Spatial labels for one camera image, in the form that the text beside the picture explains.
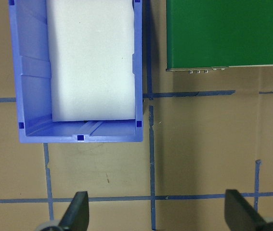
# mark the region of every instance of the white foam block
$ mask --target white foam block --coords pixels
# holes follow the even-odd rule
[[[135,118],[131,0],[47,0],[53,121]]]

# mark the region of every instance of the green panel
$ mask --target green panel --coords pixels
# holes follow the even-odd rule
[[[167,0],[168,69],[273,64],[273,0]]]

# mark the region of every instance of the green box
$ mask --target green box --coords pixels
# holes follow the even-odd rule
[[[168,70],[273,65],[273,0],[167,0]]]

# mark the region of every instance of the blue plastic bin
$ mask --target blue plastic bin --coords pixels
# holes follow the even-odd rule
[[[9,0],[20,142],[143,140],[142,0],[134,0],[134,120],[53,122],[45,0]]]

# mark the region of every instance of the cardboard surface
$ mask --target cardboard surface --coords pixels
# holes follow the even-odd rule
[[[15,103],[0,103],[0,199],[46,196],[43,146],[20,144]]]
[[[68,205],[68,203],[54,204],[56,219],[63,216]],[[89,213],[88,231],[149,231],[151,229],[149,201],[90,202]]]
[[[90,197],[149,196],[149,105],[154,112],[156,195],[215,194],[226,188],[253,193],[257,159],[262,161],[260,192],[273,192],[273,94],[259,94],[273,91],[273,67],[166,72],[165,2],[150,1],[153,92],[235,93],[144,100],[142,143],[50,144],[53,198],[71,198],[78,190],[88,190]],[[7,10],[7,1],[0,0],[0,97],[14,96]],[[143,73],[146,93],[145,67]],[[2,199],[22,198],[42,198],[44,203],[2,204]],[[60,219],[67,206],[54,203],[54,217]],[[261,196],[258,207],[262,215],[273,217],[273,196]],[[150,200],[90,202],[90,208],[90,230],[151,229]],[[0,103],[0,230],[34,230],[48,219],[43,144],[20,144],[15,103]],[[226,231],[223,199],[157,200],[156,228]]]
[[[0,230],[33,231],[48,219],[46,203],[0,204]]]

